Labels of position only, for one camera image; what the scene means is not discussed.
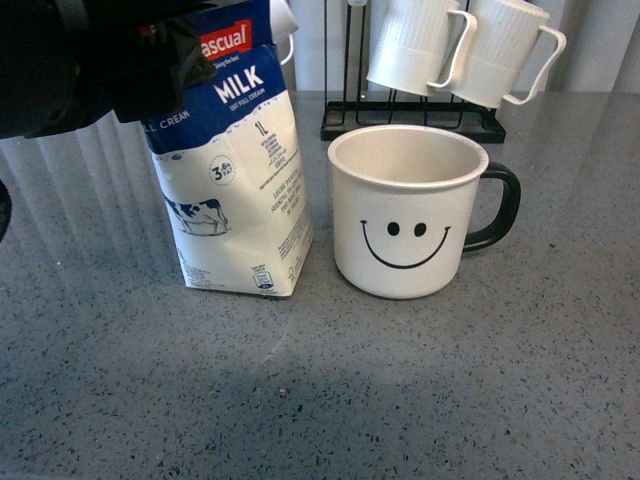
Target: smiley face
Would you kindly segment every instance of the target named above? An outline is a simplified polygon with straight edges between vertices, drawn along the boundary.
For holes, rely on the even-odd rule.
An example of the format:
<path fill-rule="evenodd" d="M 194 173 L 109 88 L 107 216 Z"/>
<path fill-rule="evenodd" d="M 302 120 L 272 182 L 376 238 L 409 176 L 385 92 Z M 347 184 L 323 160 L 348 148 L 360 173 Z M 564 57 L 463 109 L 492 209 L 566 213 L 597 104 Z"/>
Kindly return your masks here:
<path fill-rule="evenodd" d="M 425 263 L 427 263 L 429 260 L 431 260 L 433 257 L 435 257 L 436 254 L 440 251 L 440 249 L 444 245 L 444 242 L 447 240 L 447 235 L 449 234 L 449 230 L 451 229 L 451 227 L 444 228 L 444 233 L 442 235 L 442 240 L 440 240 L 440 244 L 429 256 L 427 256 L 426 258 L 416 263 L 412 263 L 409 265 L 398 265 L 398 264 L 386 261 L 374 251 L 374 249 L 371 247 L 371 243 L 369 242 L 369 236 L 367 235 L 367 221 L 360 220 L 360 223 L 362 223 L 362 234 L 364 235 L 364 241 L 367 244 L 367 248 L 369 249 L 369 252 L 371 252 L 371 255 L 373 255 L 373 258 L 375 258 L 377 261 L 379 261 L 383 265 L 386 265 L 387 267 L 396 268 L 399 270 L 409 270 L 411 268 L 420 267 Z M 387 225 L 387 234 L 391 235 L 392 237 L 397 237 L 399 233 L 400 233 L 400 225 L 398 225 L 397 222 L 390 222 Z M 422 237 L 425 233 L 427 233 L 427 226 L 424 223 L 418 223 L 413 227 L 413 234 L 416 237 Z"/>

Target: white mug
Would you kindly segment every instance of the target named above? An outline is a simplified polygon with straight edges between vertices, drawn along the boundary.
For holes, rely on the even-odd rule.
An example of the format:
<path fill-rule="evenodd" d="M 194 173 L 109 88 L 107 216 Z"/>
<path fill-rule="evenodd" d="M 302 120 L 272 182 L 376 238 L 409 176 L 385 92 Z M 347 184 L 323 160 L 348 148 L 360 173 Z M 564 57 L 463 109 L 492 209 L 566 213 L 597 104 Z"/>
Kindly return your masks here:
<path fill-rule="evenodd" d="M 379 85 L 430 96 L 461 74 L 476 31 L 476 19 L 458 10 L 456 0 L 391 0 L 367 79 Z M 438 78 L 445 62 L 455 16 L 465 19 L 449 73 Z"/>
<path fill-rule="evenodd" d="M 280 65 L 284 65 L 293 58 L 293 33 L 298 31 L 300 25 L 286 0 L 269 1 L 269 20 L 273 43 L 278 44 L 289 39 L 289 53 L 280 62 Z"/>
<path fill-rule="evenodd" d="M 462 74 L 449 87 L 451 93 L 487 108 L 498 108 L 502 100 L 515 105 L 532 100 L 563 52 L 565 36 L 546 26 L 546 11 L 524 0 L 474 0 L 469 11 L 478 20 L 478 31 Z M 556 47 L 529 94 L 519 100 L 510 92 L 542 33 L 551 35 Z"/>
<path fill-rule="evenodd" d="M 520 183 L 489 162 L 476 142 L 446 130 L 383 125 L 346 133 L 329 146 L 334 254 L 358 288 L 416 298 L 447 285 L 463 251 L 503 238 L 520 204 Z M 467 233 L 480 178 L 504 182 L 500 210 Z"/>

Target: drawn smile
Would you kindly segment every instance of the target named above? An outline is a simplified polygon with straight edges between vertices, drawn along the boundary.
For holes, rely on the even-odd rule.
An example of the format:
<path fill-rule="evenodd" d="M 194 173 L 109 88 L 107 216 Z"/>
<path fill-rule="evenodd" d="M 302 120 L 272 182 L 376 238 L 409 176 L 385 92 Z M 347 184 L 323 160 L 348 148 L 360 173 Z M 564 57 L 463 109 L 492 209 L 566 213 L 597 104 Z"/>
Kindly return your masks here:
<path fill-rule="evenodd" d="M 362 233 L 364 234 L 364 241 L 367 243 L 367 248 L 369 249 L 369 251 L 371 252 L 371 255 L 373 255 L 373 258 L 375 258 L 376 260 L 378 260 L 380 263 L 382 263 L 383 265 L 386 265 L 387 267 L 391 267 L 391 268 L 397 268 L 400 270 L 409 270 L 411 268 L 417 268 L 421 265 L 424 265 L 425 263 L 427 263 L 429 260 L 431 260 L 433 257 L 436 256 L 436 254 L 440 251 L 440 249 L 442 248 L 442 245 L 444 245 L 445 240 L 447 239 L 447 235 L 449 234 L 449 229 L 451 227 L 445 227 L 444 228 L 444 235 L 442 236 L 442 240 L 440 240 L 440 245 L 438 245 L 438 247 L 435 249 L 435 251 L 429 255 L 427 258 L 425 258 L 424 260 L 421 260 L 417 263 L 412 263 L 411 265 L 397 265 L 395 263 L 391 263 L 391 262 L 387 262 L 386 260 L 384 260 L 383 258 L 381 258 L 376 252 L 373 251 L 373 248 L 371 248 L 371 244 L 369 243 L 369 237 L 367 236 L 367 221 L 366 220 L 360 220 L 360 223 L 362 223 Z M 425 229 L 420 229 L 419 230 L 419 226 L 422 225 L 424 227 L 424 224 L 418 224 L 416 226 L 416 236 L 422 236 L 424 234 Z M 389 231 L 390 235 L 397 235 L 398 234 L 398 224 L 395 222 L 392 222 L 389 224 L 389 227 L 387 227 L 387 230 Z"/>

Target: white cup handle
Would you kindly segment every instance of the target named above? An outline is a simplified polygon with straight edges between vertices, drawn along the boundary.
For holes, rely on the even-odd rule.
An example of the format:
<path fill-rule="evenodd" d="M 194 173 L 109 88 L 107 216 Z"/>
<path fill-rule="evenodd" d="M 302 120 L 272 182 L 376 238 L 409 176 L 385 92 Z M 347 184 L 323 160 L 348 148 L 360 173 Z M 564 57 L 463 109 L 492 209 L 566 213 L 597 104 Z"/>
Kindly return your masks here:
<path fill-rule="evenodd" d="M 291 57 L 293 57 L 293 34 L 292 33 L 289 34 L 289 54 L 284 60 L 280 62 L 280 66 L 284 65 L 289 60 L 291 60 Z"/>
<path fill-rule="evenodd" d="M 564 47 L 567 46 L 567 38 L 564 36 L 562 32 L 559 32 L 558 30 L 554 30 L 553 28 L 549 28 L 546 25 L 540 26 L 539 29 L 543 33 L 548 33 L 556 39 L 556 49 L 553 52 L 553 54 L 549 57 L 549 60 L 547 60 L 547 63 L 545 63 L 542 66 L 540 73 L 538 73 L 538 76 L 533 81 L 533 86 L 531 87 L 531 91 L 529 92 L 529 95 L 527 96 L 527 98 L 525 98 L 524 100 L 520 100 L 519 98 L 516 98 L 511 94 L 508 94 L 502 97 L 504 100 L 506 100 L 507 102 L 513 103 L 514 105 L 524 105 L 529 100 L 533 100 L 535 98 L 535 96 L 538 94 L 538 90 L 540 90 L 540 84 L 542 83 L 542 79 L 547 74 L 551 66 L 558 59 L 560 54 L 564 51 Z"/>
<path fill-rule="evenodd" d="M 427 82 L 427 85 L 430 87 L 436 88 L 444 88 L 450 83 L 455 83 L 460 75 L 462 75 L 464 64 L 467 59 L 467 53 L 471 48 L 473 43 L 473 38 L 476 35 L 476 30 L 478 29 L 478 21 L 476 17 L 471 15 L 468 12 L 464 12 L 462 10 L 449 10 L 447 13 L 452 15 L 460 15 L 465 19 L 465 29 L 460 36 L 460 40 L 458 41 L 458 45 L 456 46 L 456 51 L 453 54 L 453 60 L 451 61 L 451 68 L 449 69 L 449 75 L 447 79 L 442 83 L 436 82 Z"/>

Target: black mug handle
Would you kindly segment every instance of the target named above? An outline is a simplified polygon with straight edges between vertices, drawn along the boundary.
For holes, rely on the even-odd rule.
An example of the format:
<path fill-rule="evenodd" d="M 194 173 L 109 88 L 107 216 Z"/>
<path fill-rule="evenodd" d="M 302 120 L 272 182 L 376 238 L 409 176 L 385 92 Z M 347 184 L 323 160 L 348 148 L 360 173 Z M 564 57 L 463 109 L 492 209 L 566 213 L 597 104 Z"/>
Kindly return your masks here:
<path fill-rule="evenodd" d="M 515 174 L 500 163 L 489 162 L 489 166 L 480 178 L 497 178 L 502 180 L 502 201 L 500 210 L 493 221 L 477 232 L 467 233 L 463 252 L 472 252 L 488 247 L 504 237 L 516 221 L 520 207 L 520 181 Z"/>
<path fill-rule="evenodd" d="M 0 241 L 7 232 L 9 220 L 11 219 L 11 197 L 7 187 L 0 180 Z"/>

